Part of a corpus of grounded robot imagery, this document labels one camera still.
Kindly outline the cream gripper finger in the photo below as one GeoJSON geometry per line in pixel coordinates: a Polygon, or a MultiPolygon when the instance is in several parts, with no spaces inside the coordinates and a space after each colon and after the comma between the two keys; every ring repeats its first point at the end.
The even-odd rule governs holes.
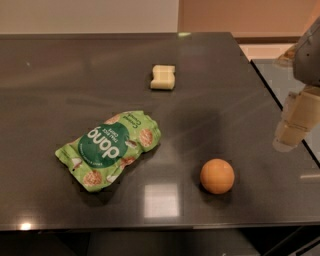
{"type": "Polygon", "coordinates": [[[319,123],[320,88],[306,85],[299,93],[290,92],[275,130],[273,147],[279,152],[293,150],[319,123]]]}

